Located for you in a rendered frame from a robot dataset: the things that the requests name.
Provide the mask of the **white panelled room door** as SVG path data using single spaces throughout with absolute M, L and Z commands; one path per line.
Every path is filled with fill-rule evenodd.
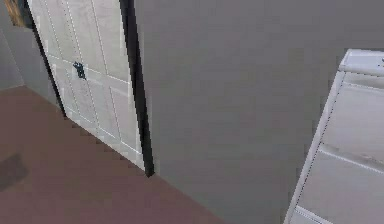
M 67 116 L 143 168 L 119 0 L 27 2 Z

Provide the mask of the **brown framed wall picture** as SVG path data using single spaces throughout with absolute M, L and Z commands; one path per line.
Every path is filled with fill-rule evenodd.
M 27 0 L 3 0 L 14 26 L 32 28 L 32 20 Z

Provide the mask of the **white chest of drawers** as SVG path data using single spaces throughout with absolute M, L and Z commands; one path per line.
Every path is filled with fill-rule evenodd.
M 346 51 L 283 224 L 384 224 L 384 50 Z

